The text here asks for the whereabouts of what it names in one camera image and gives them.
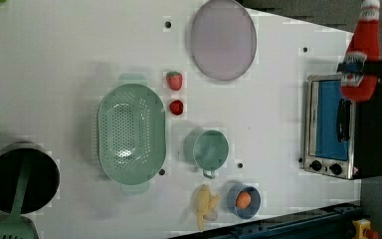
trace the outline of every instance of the strawberry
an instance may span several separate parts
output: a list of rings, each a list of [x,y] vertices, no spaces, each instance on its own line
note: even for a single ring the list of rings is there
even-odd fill
[[[182,87],[182,75],[178,72],[169,72],[166,74],[166,81],[170,89],[179,91]]]
[[[172,113],[176,116],[179,116],[184,112],[184,104],[182,104],[182,102],[179,100],[172,102],[169,105],[169,108],[172,111]]]

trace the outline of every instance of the toaster oven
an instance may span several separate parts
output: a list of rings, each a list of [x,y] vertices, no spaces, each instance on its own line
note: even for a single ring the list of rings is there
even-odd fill
[[[341,75],[310,76],[303,166],[344,179],[382,175],[382,85],[369,102],[349,101]]]

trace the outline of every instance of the red ketchup bottle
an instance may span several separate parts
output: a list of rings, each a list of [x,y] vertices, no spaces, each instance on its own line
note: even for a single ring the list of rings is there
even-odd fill
[[[364,0],[354,35],[344,58],[345,63],[378,61],[380,0]],[[342,94],[356,102],[369,101],[374,94],[377,77],[345,74],[341,79]]]

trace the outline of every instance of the purple plate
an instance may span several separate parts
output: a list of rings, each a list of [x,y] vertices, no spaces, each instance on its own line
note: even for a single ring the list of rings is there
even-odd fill
[[[198,11],[191,51],[198,68],[217,80],[241,77],[256,55],[257,35],[248,12],[234,0],[212,0]]]

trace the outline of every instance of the egg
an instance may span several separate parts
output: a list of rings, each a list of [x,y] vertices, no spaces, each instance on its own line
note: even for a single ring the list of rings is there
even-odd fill
[[[251,196],[248,192],[243,191],[237,197],[237,207],[246,209],[251,203]]]

